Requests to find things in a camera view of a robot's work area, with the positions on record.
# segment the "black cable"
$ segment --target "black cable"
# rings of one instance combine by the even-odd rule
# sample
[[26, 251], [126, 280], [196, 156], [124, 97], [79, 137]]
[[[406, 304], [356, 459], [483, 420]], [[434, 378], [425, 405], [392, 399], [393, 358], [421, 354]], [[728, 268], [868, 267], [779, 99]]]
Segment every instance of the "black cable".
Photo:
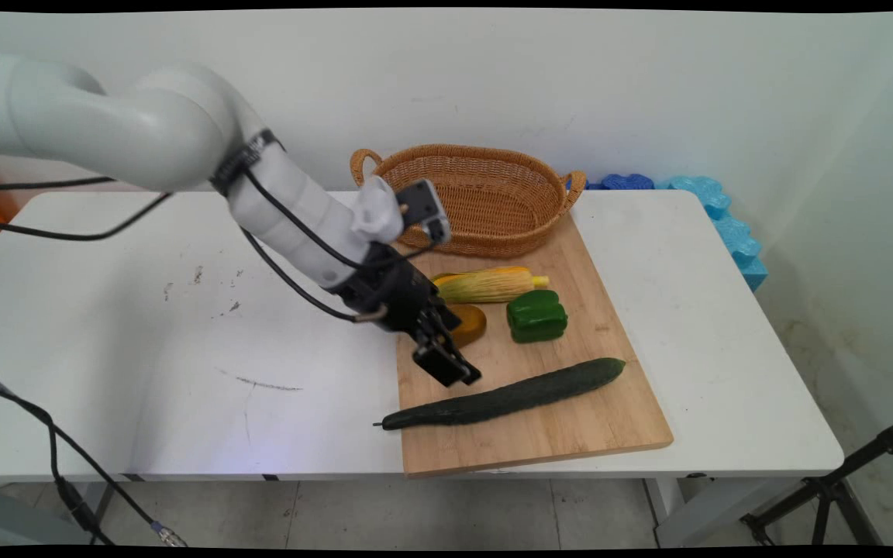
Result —
[[280, 268], [280, 266], [277, 265], [275, 263], [275, 261], [273, 261], [273, 259], [271, 259], [271, 257], [269, 257], [269, 255], [267, 255], [267, 252], [264, 251], [264, 248], [261, 247], [260, 243], [257, 241], [256, 238], [254, 238], [253, 234], [250, 234], [250, 232], [247, 232], [247, 229], [244, 229], [242, 226], [240, 227], [240, 230], [242, 230], [243, 235], [245, 237], [247, 237], [247, 240], [250, 241], [250, 245], [252, 247], [254, 247], [254, 250], [257, 251], [257, 253], [260, 255], [261, 259], [263, 259], [263, 261], [266, 264], [268, 264], [270, 266], [270, 268], [273, 269], [274, 272], [277, 273], [277, 275], [279, 277], [281, 277], [284, 282], [288, 283], [288, 286], [291, 287], [291, 289], [294, 290], [295, 293], [298, 293], [298, 296], [301, 296], [305, 300], [309, 301], [309, 303], [311, 303], [312, 306], [319, 308], [319, 310], [326, 312], [326, 314], [332, 315], [333, 318], [338, 318], [340, 320], [347, 320], [348, 322], [358, 322], [359, 321], [357, 315], [343, 314], [343, 312], [338, 312], [337, 310], [333, 310], [333, 308], [326, 306], [321, 301], [319, 301], [319, 299], [316, 299], [316, 297], [313, 297], [313, 296], [309, 295], [308, 292], [305, 292], [305, 289], [302, 289], [302, 287], [300, 285], [298, 285], [298, 283], [295, 283], [294, 280], [291, 279], [291, 277], [289, 277], [287, 275], [287, 273], [285, 273], [284, 270], [282, 268]]
[[112, 177], [90, 177], [90, 179], [34, 181], [34, 183], [0, 184], [0, 191], [40, 190], [41, 188], [70, 188], [72, 186], [85, 186], [86, 184], [102, 184], [106, 181], [116, 181], [116, 179], [112, 179]]
[[[109, 476], [109, 473], [106, 473], [105, 470], [102, 469], [102, 466], [99, 466], [98, 463], [96, 463], [95, 460], [93, 460], [91, 456], [88, 455], [88, 452], [85, 452], [84, 449], [82, 449], [81, 446], [78, 445], [78, 442], [72, 440], [71, 436], [69, 436], [67, 432], [61, 430], [60, 426], [57, 426], [53, 423], [53, 418], [50, 417], [50, 413], [47, 413], [47, 411], [43, 410], [39, 406], [28, 402], [26, 399], [22, 399], [22, 397], [15, 396], [11, 393], [6, 393], [1, 389], [0, 397], [16, 403], [32, 416], [35, 416], [36, 419], [40, 420], [40, 422], [43, 422], [43, 424], [47, 425], [47, 428], [50, 430], [50, 472], [54, 474], [54, 477], [60, 476], [60, 473], [57, 472], [57, 441], [56, 438], [54, 438], [54, 434], [56, 434], [57, 436], [60, 436], [63, 441], [67, 442], [67, 444], [71, 446], [71, 448], [74, 449], [75, 452], [78, 452], [78, 455], [81, 456], [82, 459], [86, 460], [86, 462], [88, 462], [88, 465], [90, 465], [92, 469], [95, 469], [95, 472], [98, 473], [99, 476], [102, 477], [102, 479], [107, 484], [109, 484], [114, 491], [117, 492], [117, 494], [121, 495], [121, 497], [125, 499], [126, 503], [131, 508], [133, 508], [133, 510], [137, 512], [140, 517], [142, 517], [142, 519], [147, 523], [148, 526], [153, 526], [153, 524], [155, 523], [153, 521], [153, 517], [147, 515], [147, 513], [143, 511], [142, 508], [140, 508], [137, 502], [134, 501], [134, 499], [131, 498], [130, 495], [128, 495], [126, 491], [124, 491], [123, 488], [120, 487], [120, 485], [116, 483], [116, 481], [114, 481], [112, 477]], [[111, 540], [109, 542], [106, 542], [106, 540], [109, 540], [109, 538], [104, 536], [104, 534], [102, 534], [101, 532], [97, 532], [95, 533], [95, 535], [98, 536], [99, 540], [101, 540], [103, 543], [112, 544]]]
[[33, 403], [22, 400], [11, 392], [0, 389], [0, 396], [14, 401], [20, 405], [22, 409], [25, 409], [28, 413], [32, 414], [32, 416], [35, 416], [36, 419], [39, 419], [46, 425], [47, 433], [50, 434], [50, 473], [53, 475], [53, 483], [57, 486], [57, 495], [59, 495], [60, 500], [64, 502], [64, 505], [67, 506], [68, 511], [71, 512], [71, 516], [74, 517], [78, 526], [91, 533], [93, 539], [98, 538], [105, 544], [114, 544], [112, 540], [102, 532], [102, 527], [98, 523], [98, 518], [95, 517], [95, 512], [85, 504], [85, 501], [81, 498], [81, 494], [78, 493], [77, 488], [72, 487], [71, 483], [68, 483], [67, 479], [64, 479], [64, 477], [60, 475], [60, 471], [57, 470], [57, 425], [53, 423], [53, 418], [50, 417], [50, 413], [47, 413], [47, 411]]
[[122, 232], [122, 230], [126, 229], [127, 226], [133, 225], [134, 222], [138, 222], [142, 216], [145, 216], [147, 213], [152, 212], [154, 208], [158, 205], [163, 204], [167, 198], [170, 198], [174, 193], [170, 191], [166, 191], [162, 195], [158, 195], [156, 200], [150, 202], [144, 206], [144, 208], [140, 209], [138, 212], [133, 213], [130, 218], [124, 220], [119, 225], [113, 227], [113, 229], [106, 230], [106, 232], [100, 232], [97, 234], [68, 234], [66, 232], [50, 232], [50, 230], [42, 230], [42, 229], [30, 229], [28, 226], [16, 226], [9, 225], [6, 222], [0, 222], [0, 229], [8, 230], [10, 233], [20, 233], [20, 234], [29, 234], [29, 236], [39, 236], [42, 238], [53, 238], [55, 240], [80, 240], [80, 241], [89, 241], [89, 240], [104, 240], [105, 238], [109, 238], [110, 236], [114, 236]]
[[426, 245], [422, 248], [419, 248], [419, 250], [410, 252], [408, 254], [399, 254], [396, 257], [390, 257], [388, 259], [379, 260], [379, 261], [375, 261], [375, 262], [357, 263], [357, 262], [351, 260], [350, 258], [345, 257], [340, 252], [337, 252], [332, 246], [330, 246], [329, 244], [326, 244], [325, 240], [322, 240], [322, 238], [319, 238], [318, 234], [315, 234], [314, 232], [312, 232], [312, 229], [309, 229], [309, 227], [305, 223], [303, 223], [301, 219], [297, 218], [297, 216], [295, 216], [295, 214], [293, 212], [291, 212], [291, 209], [286, 208], [286, 206], [284, 206], [284, 204], [282, 204], [282, 202], [278, 201], [278, 199], [275, 198], [273, 195], [271, 195], [271, 193], [269, 191], [265, 190], [265, 188], [262, 186], [260, 181], [257, 180], [257, 177], [254, 176], [253, 172], [251, 172], [251, 170], [249, 168], [244, 169], [243, 173], [246, 175], [247, 180], [249, 180], [251, 184], [254, 184], [254, 187], [257, 188], [257, 191], [259, 191], [261, 193], [261, 195], [263, 195], [263, 197], [266, 198], [267, 201], [269, 201], [271, 203], [271, 205], [275, 206], [275, 208], [279, 212], [282, 212], [282, 215], [284, 215], [284, 216], [286, 216], [286, 218], [290, 219], [291, 222], [293, 222], [295, 224], [295, 226], [298, 227], [298, 230], [301, 230], [301, 232], [304, 233], [305, 236], [307, 236], [313, 243], [318, 245], [319, 248], [322, 248], [322, 251], [325, 251], [331, 257], [336, 258], [336, 260], [338, 262], [340, 262], [340, 264], [343, 264], [345, 266], [352, 267], [353, 269], [379, 269], [382, 267], [387, 267], [392, 264], [397, 264], [400, 261], [405, 261], [405, 260], [412, 259], [414, 257], [418, 257], [419, 255], [424, 254], [436, 247], [436, 244], [437, 244], [436, 241], [433, 241], [432, 239], [430, 239], [429, 245]]

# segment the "basket handle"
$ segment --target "basket handle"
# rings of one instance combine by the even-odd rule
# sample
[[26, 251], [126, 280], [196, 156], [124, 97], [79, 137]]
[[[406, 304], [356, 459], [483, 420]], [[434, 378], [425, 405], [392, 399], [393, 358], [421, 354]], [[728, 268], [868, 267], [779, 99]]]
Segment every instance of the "basket handle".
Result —
[[370, 159], [376, 164], [381, 164], [381, 156], [370, 149], [358, 149], [350, 156], [350, 173], [353, 174], [353, 180], [357, 182], [357, 187], [364, 186], [364, 159]]
[[581, 195], [581, 192], [584, 191], [584, 187], [588, 186], [588, 175], [582, 173], [580, 170], [574, 170], [574, 172], [563, 177], [561, 183], [566, 184], [568, 180], [571, 181], [571, 189], [567, 190], [567, 195], [564, 196], [564, 205], [560, 207], [560, 211], [557, 213], [558, 215], [566, 213], [567, 210], [574, 205], [574, 202], [578, 200], [578, 195]]

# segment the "green bell pepper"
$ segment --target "green bell pepper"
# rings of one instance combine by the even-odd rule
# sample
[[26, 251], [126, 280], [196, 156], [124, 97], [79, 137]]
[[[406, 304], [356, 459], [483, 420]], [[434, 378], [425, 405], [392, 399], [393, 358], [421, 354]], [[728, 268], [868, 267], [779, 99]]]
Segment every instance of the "green bell pepper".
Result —
[[567, 328], [567, 312], [555, 291], [525, 293], [505, 308], [512, 339], [517, 343], [556, 339]]

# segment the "wooden cutting board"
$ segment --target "wooden cutting board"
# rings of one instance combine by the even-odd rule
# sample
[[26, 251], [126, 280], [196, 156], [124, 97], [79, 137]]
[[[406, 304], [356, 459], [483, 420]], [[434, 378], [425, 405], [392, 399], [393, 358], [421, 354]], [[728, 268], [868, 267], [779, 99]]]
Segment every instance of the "wooden cutting board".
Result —
[[398, 384], [403, 409], [499, 388], [592, 358], [621, 358], [627, 364], [611, 384], [564, 401], [476, 424], [404, 429], [402, 456], [407, 477], [651, 450], [674, 441], [569, 215], [557, 223], [546, 243], [521, 257], [500, 261], [432, 252], [412, 263], [428, 276], [524, 265], [534, 275], [550, 276], [550, 289], [559, 294], [568, 322], [559, 339], [519, 345], [511, 338], [504, 303], [478, 305], [488, 318], [487, 332], [461, 352], [483, 377], [474, 385], [457, 382], [450, 388], [412, 362], [415, 343], [400, 333]]

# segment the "white robotic arm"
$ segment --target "white robotic arm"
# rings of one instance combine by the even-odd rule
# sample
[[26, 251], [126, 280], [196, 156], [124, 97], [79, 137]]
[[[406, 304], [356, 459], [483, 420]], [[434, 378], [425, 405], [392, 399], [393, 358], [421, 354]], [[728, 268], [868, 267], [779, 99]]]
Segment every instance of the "white robotic arm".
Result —
[[[453, 347], [457, 318], [436, 287], [386, 245], [412, 222], [439, 243], [450, 239], [435, 191], [412, 191], [435, 209], [405, 222], [400, 198], [370, 177], [351, 211], [272, 140], [239, 92], [197, 64], [156, 71], [127, 95], [109, 96], [77, 67], [0, 54], [0, 154], [74, 163], [153, 191], [189, 190], [212, 178], [239, 225], [298, 271], [354, 310], [384, 307], [378, 325], [417, 340], [415, 361], [442, 384], [481, 377]], [[302, 233], [260, 188], [345, 260]], [[383, 264], [391, 260], [396, 265]]]

